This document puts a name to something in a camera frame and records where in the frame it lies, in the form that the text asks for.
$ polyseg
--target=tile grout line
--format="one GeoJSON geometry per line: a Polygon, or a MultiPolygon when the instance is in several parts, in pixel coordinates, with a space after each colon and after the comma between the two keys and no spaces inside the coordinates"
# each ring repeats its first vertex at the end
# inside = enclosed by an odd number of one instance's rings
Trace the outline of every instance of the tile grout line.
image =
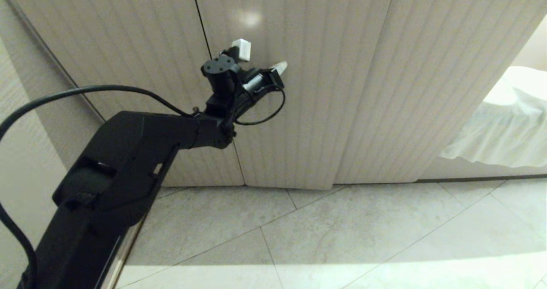
{"type": "Polygon", "coordinates": [[[281,289],[285,289],[283,287],[283,282],[281,281],[281,277],[279,276],[279,271],[277,270],[277,266],[274,262],[274,257],[272,256],[272,252],[270,250],[270,246],[268,245],[268,241],[266,241],[266,235],[264,235],[264,231],[262,231],[262,226],[259,227],[260,232],[262,233],[262,239],[264,239],[264,243],[266,243],[266,248],[268,249],[268,254],[270,254],[270,259],[272,260],[273,268],[275,269],[275,273],[277,274],[277,279],[279,280],[279,284],[281,285],[281,289]]]}
{"type": "Polygon", "coordinates": [[[285,189],[287,190],[287,194],[289,195],[289,198],[291,199],[291,203],[293,203],[293,206],[294,206],[294,210],[298,210],[297,206],[294,204],[294,200],[293,200],[293,197],[291,196],[291,192],[289,192],[289,189],[285,189]]]}
{"type": "Polygon", "coordinates": [[[201,254],[204,254],[204,253],[206,253],[206,252],[212,250],[213,248],[217,248],[218,246],[221,246],[221,245],[226,244],[226,243],[228,243],[228,242],[230,242],[230,241],[232,241],[232,240],[235,240],[235,239],[237,239],[237,238],[240,238],[240,236],[245,235],[245,234],[248,234],[248,233],[250,233],[250,232],[253,231],[253,230],[256,230],[256,229],[259,229],[259,228],[260,228],[260,231],[262,231],[262,226],[268,225],[268,224],[270,224],[270,223],[273,222],[273,221],[277,221],[278,219],[280,219],[280,218],[282,218],[282,217],[285,217],[286,215],[289,215],[289,214],[293,213],[294,211],[296,211],[296,210],[290,211],[289,213],[285,213],[285,214],[281,215],[280,217],[277,217],[277,218],[272,219],[271,221],[268,221],[267,223],[264,223],[264,224],[262,224],[262,225],[258,225],[257,227],[254,227],[254,228],[251,229],[251,230],[245,231],[244,233],[242,233],[242,234],[240,234],[240,235],[237,235],[237,236],[235,236],[234,238],[230,238],[229,240],[226,240],[226,241],[224,241],[224,242],[222,242],[222,243],[220,243],[220,244],[217,244],[217,245],[215,245],[215,246],[213,246],[213,247],[211,247],[211,248],[208,248],[207,250],[205,250],[205,251],[203,251],[203,252],[200,252],[199,254],[195,254],[195,255],[193,255],[193,256],[191,256],[191,257],[186,258],[185,260],[176,262],[175,264],[172,264],[172,265],[166,267],[165,269],[156,271],[155,273],[152,273],[152,274],[150,274],[150,275],[148,275],[148,276],[146,276],[146,277],[143,277],[142,279],[139,279],[139,280],[137,280],[137,281],[134,281],[133,283],[129,283],[129,284],[127,284],[127,285],[124,285],[123,287],[119,287],[118,289],[122,289],[122,288],[124,288],[124,287],[129,286],[129,285],[132,285],[132,284],[134,284],[134,283],[137,283],[137,282],[139,282],[139,281],[141,281],[141,280],[147,279],[147,278],[151,277],[152,275],[156,275],[157,273],[160,273],[160,272],[163,272],[163,271],[165,271],[165,270],[167,270],[167,269],[169,269],[169,268],[172,268],[173,266],[176,266],[176,265],[179,265],[179,264],[181,264],[181,263],[184,263],[185,261],[190,260],[190,259],[192,259],[192,258],[194,258],[194,257],[197,257],[197,256],[199,256],[199,255],[201,255],[201,254]]]}
{"type": "Polygon", "coordinates": [[[167,194],[165,196],[161,196],[161,197],[156,196],[156,200],[160,200],[162,198],[166,198],[166,197],[169,197],[169,196],[174,195],[176,193],[182,192],[183,190],[186,190],[188,187],[187,186],[168,186],[168,188],[180,188],[180,190],[176,190],[175,192],[167,194]]]}
{"type": "Polygon", "coordinates": [[[506,184],[509,180],[505,180],[504,182],[501,182],[500,185],[496,186],[493,190],[490,191],[489,194],[491,194],[492,192],[494,192],[495,190],[497,190],[500,186],[506,184]]]}
{"type": "Polygon", "coordinates": [[[422,238],[419,238],[418,240],[414,241],[412,244],[410,244],[409,246],[407,246],[406,248],[402,249],[401,251],[397,252],[396,254],[394,254],[393,256],[387,258],[386,260],[384,260],[383,262],[379,263],[377,266],[375,266],[374,268],[372,268],[371,270],[368,270],[367,272],[365,272],[363,275],[357,277],[356,279],[354,279],[353,281],[351,281],[350,283],[348,283],[347,285],[344,285],[343,287],[341,287],[340,289],[344,289],[346,287],[348,287],[349,285],[351,285],[352,283],[355,283],[356,281],[358,281],[359,279],[361,279],[362,277],[364,277],[365,275],[369,274],[370,272],[374,271],[375,269],[377,269],[379,266],[383,265],[384,263],[388,262],[389,260],[393,259],[393,257],[397,256],[398,254],[406,251],[408,248],[410,248],[411,246],[413,246],[414,244],[420,242],[422,239],[426,238],[428,235],[434,233],[435,231],[437,231],[439,228],[441,228],[442,226],[444,226],[445,224],[447,224],[449,221],[453,220],[454,218],[458,217],[459,215],[461,215],[463,212],[465,212],[467,209],[473,207],[474,205],[476,205],[479,201],[481,201],[482,199],[478,200],[476,203],[473,203],[472,205],[470,205],[469,207],[464,207],[463,206],[463,210],[458,212],[456,215],[454,215],[453,217],[451,217],[450,219],[448,219],[447,221],[445,221],[444,223],[442,223],[441,225],[437,226],[437,228],[433,229],[432,231],[430,231],[429,233],[427,233],[426,235],[424,235],[422,238]]]}
{"type": "Polygon", "coordinates": [[[438,186],[440,186],[443,190],[445,190],[446,193],[448,193],[450,196],[452,196],[453,199],[455,199],[462,207],[465,208],[465,205],[459,201],[452,193],[450,193],[444,186],[442,186],[439,182],[435,182],[438,186]]]}
{"type": "Polygon", "coordinates": [[[526,228],[530,229],[531,231],[533,231],[533,233],[535,233],[537,236],[539,236],[539,238],[542,240],[542,241],[545,241],[547,242],[547,239],[545,237],[542,237],[541,234],[539,234],[539,232],[537,232],[534,228],[530,227],[530,225],[525,222],[519,215],[517,215],[516,213],[514,213],[514,211],[512,211],[512,209],[510,209],[508,206],[506,206],[504,203],[502,203],[502,201],[500,199],[498,199],[498,197],[494,196],[494,194],[489,194],[490,196],[492,196],[492,198],[494,198],[498,203],[500,203],[505,209],[507,209],[507,211],[511,212],[514,216],[517,217],[517,219],[519,221],[521,221],[521,223],[523,223],[526,228]]]}
{"type": "Polygon", "coordinates": [[[253,229],[251,229],[251,230],[249,230],[249,231],[245,231],[244,233],[242,233],[242,234],[240,234],[240,235],[238,235],[238,236],[235,236],[234,238],[231,238],[231,239],[229,239],[229,240],[226,240],[226,241],[224,241],[224,242],[222,242],[222,243],[220,243],[220,244],[217,244],[217,245],[213,246],[212,248],[208,248],[207,250],[205,250],[205,251],[203,251],[203,252],[200,252],[199,254],[195,254],[195,255],[193,255],[193,256],[190,256],[190,257],[186,258],[185,260],[176,262],[175,264],[172,264],[172,265],[170,265],[170,266],[167,266],[165,269],[156,271],[156,272],[154,272],[154,273],[152,273],[152,274],[150,274],[150,275],[147,275],[146,277],[143,277],[142,279],[139,279],[139,280],[137,280],[137,281],[133,281],[133,283],[129,283],[129,284],[124,285],[123,287],[119,287],[119,288],[117,288],[117,289],[125,288],[125,287],[127,287],[127,286],[129,286],[129,285],[133,285],[134,283],[138,283],[138,282],[141,281],[141,280],[144,280],[144,279],[147,279],[147,278],[149,278],[149,277],[152,277],[153,275],[156,275],[157,273],[161,273],[161,272],[163,272],[163,271],[165,271],[165,270],[167,270],[167,269],[170,269],[170,268],[172,268],[172,267],[174,267],[174,266],[177,266],[177,265],[179,265],[179,264],[181,264],[181,263],[184,263],[184,262],[186,262],[186,261],[188,261],[188,260],[191,260],[191,259],[194,258],[194,257],[197,257],[197,256],[199,256],[199,255],[205,254],[206,252],[209,252],[209,251],[212,250],[213,248],[217,248],[217,247],[219,247],[219,246],[221,246],[221,245],[224,245],[224,244],[226,244],[226,243],[228,243],[228,242],[231,242],[232,240],[235,240],[235,239],[237,239],[237,238],[240,238],[240,236],[246,235],[246,234],[250,233],[251,231],[256,230],[256,229],[258,229],[258,228],[260,228],[260,227],[256,227],[256,228],[253,228],[253,229]]]}
{"type": "Polygon", "coordinates": [[[542,277],[537,283],[535,283],[533,289],[535,289],[540,283],[545,283],[545,282],[543,281],[543,277],[542,277]]]}
{"type": "Polygon", "coordinates": [[[336,191],[334,191],[334,192],[332,192],[332,193],[330,193],[330,194],[327,194],[327,195],[325,195],[325,196],[323,196],[323,197],[321,197],[321,198],[318,198],[318,199],[312,201],[311,203],[306,203],[305,205],[303,205],[302,207],[299,207],[298,209],[302,209],[303,207],[307,207],[307,206],[311,205],[312,203],[316,203],[317,201],[320,201],[320,200],[322,200],[322,199],[325,199],[325,198],[327,198],[328,196],[334,195],[334,194],[340,192],[341,190],[343,190],[343,189],[345,189],[345,188],[347,188],[347,186],[342,186],[342,187],[340,188],[340,190],[336,190],[336,191]]]}

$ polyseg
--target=wire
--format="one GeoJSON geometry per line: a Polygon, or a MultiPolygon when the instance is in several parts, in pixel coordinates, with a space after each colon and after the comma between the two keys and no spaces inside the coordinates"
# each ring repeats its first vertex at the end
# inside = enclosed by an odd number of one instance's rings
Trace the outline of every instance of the wire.
{"type": "MultiPolygon", "coordinates": [[[[174,112],[182,116],[192,117],[190,114],[186,114],[186,112],[183,112],[182,110],[176,108],[176,106],[170,104],[169,102],[167,102],[160,96],[156,95],[155,93],[142,88],[121,86],[121,85],[88,86],[88,87],[81,87],[81,88],[66,90],[63,92],[59,92],[57,94],[51,94],[49,96],[38,98],[36,100],[28,102],[27,104],[21,106],[15,112],[12,112],[12,114],[10,114],[10,116],[8,116],[8,118],[6,118],[4,122],[0,124],[0,141],[2,141],[2,138],[4,137],[8,129],[12,126],[12,124],[14,124],[19,118],[21,118],[27,112],[30,112],[31,110],[39,106],[42,106],[49,102],[53,102],[55,100],[74,96],[77,94],[85,94],[87,92],[96,92],[96,91],[130,91],[130,92],[136,92],[137,94],[146,94],[147,96],[150,96],[156,99],[158,102],[170,108],[174,112]]],[[[21,229],[17,226],[17,224],[15,224],[15,222],[8,215],[8,213],[6,212],[6,210],[4,209],[1,203],[0,203],[0,221],[2,221],[2,223],[6,226],[6,228],[8,228],[8,230],[11,231],[11,233],[19,241],[19,243],[25,250],[25,254],[27,255],[27,258],[29,260],[29,268],[27,269],[25,273],[23,273],[21,277],[23,287],[28,289],[35,289],[36,276],[38,274],[38,262],[36,258],[36,252],[34,248],[32,247],[32,244],[30,243],[27,236],[23,233],[23,231],[21,231],[21,229]]]]}
{"type": "Polygon", "coordinates": [[[262,120],[259,120],[259,121],[255,121],[255,122],[252,122],[252,123],[245,123],[245,122],[241,122],[241,121],[238,121],[238,120],[235,120],[234,123],[235,124],[239,124],[239,125],[258,125],[258,124],[261,124],[261,123],[265,123],[266,121],[272,119],[273,117],[275,117],[277,114],[279,114],[279,112],[281,111],[281,109],[283,108],[283,106],[285,105],[285,92],[283,91],[283,89],[279,86],[275,86],[276,87],[276,90],[275,91],[279,91],[281,92],[281,94],[283,94],[283,101],[281,102],[281,105],[279,106],[279,108],[273,113],[271,114],[270,116],[266,117],[265,119],[262,119],[262,120]]]}

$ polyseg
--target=textured panel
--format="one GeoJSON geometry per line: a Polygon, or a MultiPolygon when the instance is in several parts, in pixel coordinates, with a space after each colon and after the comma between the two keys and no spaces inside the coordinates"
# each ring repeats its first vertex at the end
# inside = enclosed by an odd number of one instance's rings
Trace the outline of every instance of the textured panel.
{"type": "MultiPolygon", "coordinates": [[[[15,24],[8,20],[11,12],[7,1],[0,0],[0,26],[15,24]]],[[[20,54],[10,53],[0,36],[0,121],[29,102],[12,63],[12,55],[20,54]]],[[[0,144],[0,164],[2,205],[37,245],[55,213],[50,198],[66,168],[35,112],[24,115],[6,133],[0,144]]],[[[0,225],[0,288],[16,288],[27,264],[19,242],[0,225]]]]}
{"type": "MultiPolygon", "coordinates": [[[[30,100],[72,88],[7,0],[0,6],[0,18],[0,38],[30,100]]],[[[66,168],[74,164],[101,125],[81,96],[41,106],[36,113],[66,168]]]]}
{"type": "MultiPolygon", "coordinates": [[[[211,94],[199,67],[209,54],[194,0],[17,0],[77,85],[148,88],[183,110],[211,94]]],[[[120,110],[169,112],[138,94],[89,94],[109,118],[120,110]]],[[[170,186],[243,184],[233,147],[181,151],[170,186]]]]}
{"type": "Polygon", "coordinates": [[[336,182],[416,180],[546,12],[547,0],[392,0],[336,182]]]}
{"type": "MultiPolygon", "coordinates": [[[[390,0],[197,0],[211,51],[252,42],[252,66],[287,61],[287,104],[273,120],[238,127],[247,184],[332,186],[390,0]]],[[[273,112],[272,96],[242,117],[273,112]]]]}

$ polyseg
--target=baseboard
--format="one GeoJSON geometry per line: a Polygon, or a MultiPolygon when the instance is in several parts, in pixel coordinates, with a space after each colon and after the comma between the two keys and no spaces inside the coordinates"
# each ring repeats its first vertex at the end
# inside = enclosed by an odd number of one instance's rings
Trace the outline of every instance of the baseboard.
{"type": "Polygon", "coordinates": [[[547,178],[547,174],[527,174],[525,176],[500,176],[500,177],[477,177],[477,178],[420,179],[420,180],[416,180],[414,183],[471,182],[471,181],[515,180],[515,179],[537,179],[537,178],[547,178]]]}

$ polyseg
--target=wall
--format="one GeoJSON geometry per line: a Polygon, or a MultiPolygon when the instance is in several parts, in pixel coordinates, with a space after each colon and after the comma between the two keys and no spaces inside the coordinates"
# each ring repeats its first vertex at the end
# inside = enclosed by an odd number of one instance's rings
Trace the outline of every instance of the wall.
{"type": "Polygon", "coordinates": [[[547,71],[547,16],[539,24],[511,65],[547,71]]]}
{"type": "MultiPolygon", "coordinates": [[[[547,16],[539,24],[511,65],[547,71],[547,16]]],[[[542,168],[508,168],[480,162],[471,163],[461,158],[449,160],[437,157],[422,173],[420,179],[526,176],[530,174],[547,174],[547,166],[542,168]]]]}
{"type": "MultiPolygon", "coordinates": [[[[0,120],[70,87],[8,0],[0,0],[0,120]]],[[[55,211],[51,194],[98,125],[84,100],[73,98],[25,115],[0,143],[0,200],[34,247],[55,211]]],[[[0,225],[0,288],[15,288],[26,265],[22,248],[0,225]]]]}

